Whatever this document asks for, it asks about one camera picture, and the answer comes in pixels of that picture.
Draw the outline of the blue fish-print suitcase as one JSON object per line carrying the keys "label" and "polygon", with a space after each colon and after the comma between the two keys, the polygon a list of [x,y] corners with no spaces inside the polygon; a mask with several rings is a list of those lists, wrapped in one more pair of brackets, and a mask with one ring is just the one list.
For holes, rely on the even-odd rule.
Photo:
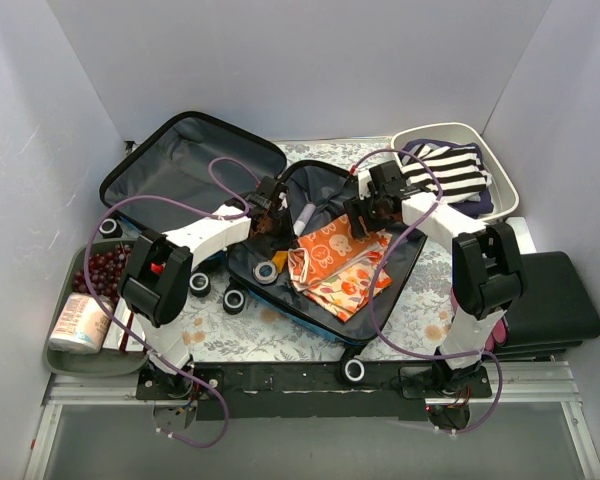
{"label": "blue fish-print suitcase", "polygon": [[[345,169],[318,160],[287,161],[273,143],[229,123],[198,112],[185,112],[168,120],[130,153],[102,182],[104,205],[130,197],[141,199],[120,208],[120,215],[140,229],[159,232],[185,227],[197,215],[166,204],[167,199],[215,211],[223,203],[235,204],[231,192],[247,196],[263,177],[282,180],[288,187],[292,221],[312,202],[317,210],[307,228],[324,227],[344,214],[343,203],[357,191]],[[392,283],[347,323],[296,291],[288,273],[270,285],[253,277],[254,266],[273,257],[270,239],[250,238],[229,248],[224,268],[229,284],[223,305],[238,315],[247,296],[330,340],[360,352],[375,339],[392,313],[425,244],[419,232],[407,237],[387,265]]]}

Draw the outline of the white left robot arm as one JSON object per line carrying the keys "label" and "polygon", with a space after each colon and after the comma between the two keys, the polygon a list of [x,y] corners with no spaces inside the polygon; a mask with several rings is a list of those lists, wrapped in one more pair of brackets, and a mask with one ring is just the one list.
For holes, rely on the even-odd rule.
{"label": "white left robot arm", "polygon": [[292,233],[287,195],[283,182],[265,177],[235,206],[199,212],[199,220],[166,233],[148,229],[136,240],[118,293],[141,325],[150,360],[162,370],[158,387],[168,398],[183,399],[193,386],[183,369],[191,356],[178,326],[191,276],[202,262],[251,236]]}

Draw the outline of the orange floral cloth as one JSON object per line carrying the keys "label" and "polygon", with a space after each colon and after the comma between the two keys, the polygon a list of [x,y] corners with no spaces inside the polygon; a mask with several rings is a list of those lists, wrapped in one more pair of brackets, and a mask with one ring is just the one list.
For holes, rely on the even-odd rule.
{"label": "orange floral cloth", "polygon": [[360,311],[369,301],[371,281],[379,257],[367,256],[347,269],[311,286],[304,295],[336,317],[341,323]]}

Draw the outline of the grey garment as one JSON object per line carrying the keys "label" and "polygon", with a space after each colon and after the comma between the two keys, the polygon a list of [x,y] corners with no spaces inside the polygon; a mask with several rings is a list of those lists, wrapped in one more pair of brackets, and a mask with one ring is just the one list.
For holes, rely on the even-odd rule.
{"label": "grey garment", "polygon": [[474,202],[474,203],[479,203],[482,201],[482,194],[481,193],[476,193],[471,195],[470,197],[468,197],[466,199],[466,202]]}

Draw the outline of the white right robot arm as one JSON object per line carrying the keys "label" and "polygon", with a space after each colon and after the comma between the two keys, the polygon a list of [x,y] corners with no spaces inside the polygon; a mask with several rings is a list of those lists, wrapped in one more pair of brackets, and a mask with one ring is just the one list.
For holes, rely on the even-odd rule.
{"label": "white right robot arm", "polygon": [[446,248],[452,258],[457,309],[436,357],[446,364],[432,373],[434,389],[455,397],[469,384],[495,324],[524,293],[527,281],[515,233],[507,224],[488,225],[410,185],[394,161],[358,175],[359,193],[344,202],[351,235],[366,235],[400,222]]}

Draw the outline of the orange bunny print towel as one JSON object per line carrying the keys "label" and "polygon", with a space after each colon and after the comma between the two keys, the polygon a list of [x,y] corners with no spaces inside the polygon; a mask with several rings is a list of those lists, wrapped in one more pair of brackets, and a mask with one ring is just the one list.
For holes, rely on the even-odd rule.
{"label": "orange bunny print towel", "polygon": [[342,215],[297,239],[297,247],[290,249],[287,257],[291,282],[297,291],[304,291],[350,267],[373,266],[386,252],[391,239],[392,234],[386,230],[356,239],[349,218]]}

